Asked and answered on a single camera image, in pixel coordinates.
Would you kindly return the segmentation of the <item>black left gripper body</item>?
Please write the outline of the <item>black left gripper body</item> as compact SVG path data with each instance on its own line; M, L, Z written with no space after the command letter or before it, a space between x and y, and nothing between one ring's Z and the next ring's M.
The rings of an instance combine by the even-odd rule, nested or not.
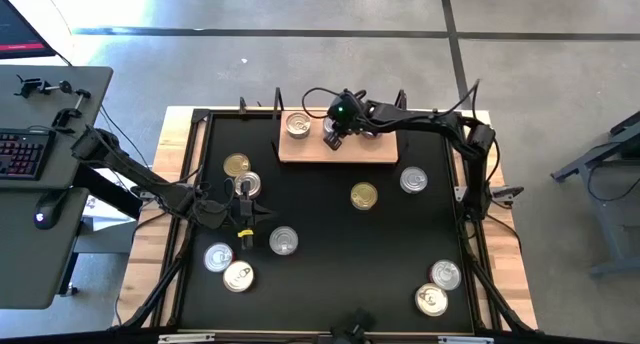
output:
M191 217L195 222L204 227L216 230L222 226L230 226L236 231L236 235L239 231L244 229L252 229L254 231L255 224L253 223L254 202L247 197L234 197L230 196L226 204L221 204L214 200L209 200L206 195L200 191L195 191L194 203L191 207ZM241 248L243 250L249 250L254 247L253 236L239 238L241 242Z

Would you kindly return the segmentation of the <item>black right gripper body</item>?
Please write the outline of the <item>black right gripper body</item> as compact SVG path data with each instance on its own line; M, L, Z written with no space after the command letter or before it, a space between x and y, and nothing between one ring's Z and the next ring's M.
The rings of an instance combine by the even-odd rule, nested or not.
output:
M368 127L365 123L368 107L362 101L366 94L366 90L344 89L335 95L327 110L327 117L334 121L333 129L338 128L341 134L360 134L361 129Z

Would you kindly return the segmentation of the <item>blue label tuna can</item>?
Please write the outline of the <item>blue label tuna can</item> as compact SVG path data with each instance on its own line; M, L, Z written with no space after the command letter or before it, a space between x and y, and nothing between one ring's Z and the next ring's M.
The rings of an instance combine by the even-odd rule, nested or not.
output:
M286 131L294 139L304 139L310 133L311 119L304 113L294 112L285 121Z
M447 259L436 261L429 269L429 278L445 291L452 291L459 287L462 274L458 266Z
M419 167L407 167L400 176L400 187L409 194L417 194L428 185L427 174Z
M234 179L234 190L238 197L255 199L260 194L261 188L261 178L253 171L244 172Z

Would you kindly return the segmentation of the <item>green label tuna can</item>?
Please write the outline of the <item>green label tuna can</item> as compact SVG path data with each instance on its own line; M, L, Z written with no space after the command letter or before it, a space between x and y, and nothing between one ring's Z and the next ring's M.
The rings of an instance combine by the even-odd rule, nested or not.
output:
M248 290L255 278L252 266L246 261L232 262L223 273L223 284L231 292Z
M243 153L232 153L223 161L223 171L229 177L235 178L250 170L250 159Z
M355 184L350 192L352 205L358 210L370 210L378 200L378 191L369 182Z
M414 298L418 310L430 317L441 316L448 308L446 292L433 283L419 287Z

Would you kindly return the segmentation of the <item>black leader arm gripper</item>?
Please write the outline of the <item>black leader arm gripper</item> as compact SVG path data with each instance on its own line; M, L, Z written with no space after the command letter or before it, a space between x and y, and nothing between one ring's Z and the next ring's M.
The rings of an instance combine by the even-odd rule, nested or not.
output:
M372 344L366 332L375 323L372 314L359 308L330 329L331 344Z

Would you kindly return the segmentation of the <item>black diagonal support strut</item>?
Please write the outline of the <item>black diagonal support strut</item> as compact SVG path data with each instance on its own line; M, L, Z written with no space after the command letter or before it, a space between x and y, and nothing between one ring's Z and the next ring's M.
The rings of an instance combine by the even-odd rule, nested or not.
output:
M490 278L487 271L482 267L481 263L473 253L473 250L469 244L464 245L464 252L466 260L471 265L471 269L474 275L479 279L481 285L485 289L489 302L494 304L497 311L505 319L511 331L519 334L535 333L535 330L525 324L516 314L516 312L509 306L506 299L494 285L493 280Z
M117 304L114 304L114 314L117 321L115 328L141 328L149 315L161 302L161 299L164 297L169 284L171 283L175 275L182 269L184 262L184 253L180 251L169 264L169 266L164 270L158 282L150 292L149 296L136 309L134 314L128 320L122 321L118 313Z

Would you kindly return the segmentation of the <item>black desk support bar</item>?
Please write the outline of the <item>black desk support bar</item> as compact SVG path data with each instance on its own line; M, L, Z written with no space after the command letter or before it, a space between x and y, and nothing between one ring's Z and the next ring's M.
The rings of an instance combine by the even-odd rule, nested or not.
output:
M87 165L78 166L73 186L87 189L92 196L133 219L138 219L140 216L142 201L137 196L107 180Z

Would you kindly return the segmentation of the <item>black computer mouse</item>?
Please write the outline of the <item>black computer mouse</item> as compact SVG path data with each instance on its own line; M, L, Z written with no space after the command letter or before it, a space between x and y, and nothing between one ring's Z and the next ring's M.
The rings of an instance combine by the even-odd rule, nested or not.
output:
M57 224L66 194L66 190L51 190L40 197L33 216L37 229L49 230Z

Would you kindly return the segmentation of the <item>grey desk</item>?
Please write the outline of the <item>grey desk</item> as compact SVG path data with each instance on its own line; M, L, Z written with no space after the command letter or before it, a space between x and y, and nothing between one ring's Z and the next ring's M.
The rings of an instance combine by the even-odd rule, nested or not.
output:
M52 84L68 81L91 97L80 105L82 117L68 126L80 135L95 122L113 75L110 67L0 65L0 129L50 127L56 114L74 107L75 95L54 91L17 93L21 81L41 78ZM37 181L0 180L0 309L46 309L61 287L89 191L73 188L78 161L71 155L75 140L58 134ZM36 205L49 189L64 189L59 222L40 230Z

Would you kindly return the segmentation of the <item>black backlit keyboard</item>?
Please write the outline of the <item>black backlit keyboard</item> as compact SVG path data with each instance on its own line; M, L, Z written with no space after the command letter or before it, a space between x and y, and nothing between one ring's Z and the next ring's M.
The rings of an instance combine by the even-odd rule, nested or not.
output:
M0 180L37 181L55 136L51 130L0 128Z

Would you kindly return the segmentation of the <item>black computer monitor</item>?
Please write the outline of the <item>black computer monitor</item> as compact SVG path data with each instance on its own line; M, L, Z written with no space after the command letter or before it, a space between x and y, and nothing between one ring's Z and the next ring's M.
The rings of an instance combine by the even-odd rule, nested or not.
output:
M52 57L56 51L9 0L0 0L0 60Z

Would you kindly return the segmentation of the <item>grey metal stand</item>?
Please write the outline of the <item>grey metal stand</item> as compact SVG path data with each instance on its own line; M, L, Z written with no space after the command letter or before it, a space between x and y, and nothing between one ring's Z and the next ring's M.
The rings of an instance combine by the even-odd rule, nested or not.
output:
M640 111L614 125L608 141L551 174L580 177L600 225L609 259L593 277L640 270Z

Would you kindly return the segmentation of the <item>silver metal bracket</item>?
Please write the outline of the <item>silver metal bracket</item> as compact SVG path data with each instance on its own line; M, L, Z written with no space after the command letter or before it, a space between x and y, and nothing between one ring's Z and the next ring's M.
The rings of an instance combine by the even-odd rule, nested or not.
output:
M157 344L198 344L214 341L213 333L178 333L160 335Z
M490 337L438 336L437 344L495 344Z

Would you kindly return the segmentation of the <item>black desk clamp mount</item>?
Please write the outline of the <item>black desk clamp mount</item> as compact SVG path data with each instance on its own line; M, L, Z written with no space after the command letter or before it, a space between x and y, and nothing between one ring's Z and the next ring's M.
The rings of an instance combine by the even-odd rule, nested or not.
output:
M57 85L51 85L48 81L42 78L29 78L23 79L18 76L21 84L21 88L15 93L15 96L20 96L27 99L32 93L38 92L44 95L50 95L54 91L60 91L65 94L71 94L73 92L71 84L66 81L60 81Z
M91 93L84 89L78 89L75 94L78 96L76 104L73 107L61 109L56 114L51 126L54 131L63 134L73 134L75 132L68 124L72 119L79 119L83 116L79 107L84 101L91 98Z

